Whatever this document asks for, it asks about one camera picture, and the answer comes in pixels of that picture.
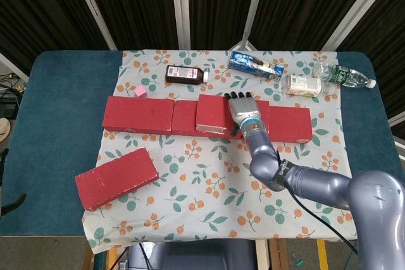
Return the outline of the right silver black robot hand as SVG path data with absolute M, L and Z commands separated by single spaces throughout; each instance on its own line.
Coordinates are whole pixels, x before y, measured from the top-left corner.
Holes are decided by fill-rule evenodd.
M 234 121 L 231 135 L 236 136 L 240 127 L 246 120 L 261 120 L 261 113 L 256 100 L 252 97 L 250 92 L 236 92 L 225 93 L 224 97 L 228 101 L 231 117 Z

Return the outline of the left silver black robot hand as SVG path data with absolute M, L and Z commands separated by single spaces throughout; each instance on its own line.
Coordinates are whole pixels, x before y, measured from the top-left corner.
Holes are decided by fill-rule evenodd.
M 1 178 L 0 178 L 0 187 L 3 185 L 3 175 L 4 175 L 4 165 L 5 165 L 5 160 L 8 155 L 9 149 L 5 148 L 1 152 Z M 2 205 L 1 203 L 1 217 L 5 216 L 6 214 L 10 213 L 11 211 L 14 211 L 18 207 L 20 207 L 25 199 L 27 197 L 26 193 L 22 193 L 14 202 L 7 204 L 7 205 Z

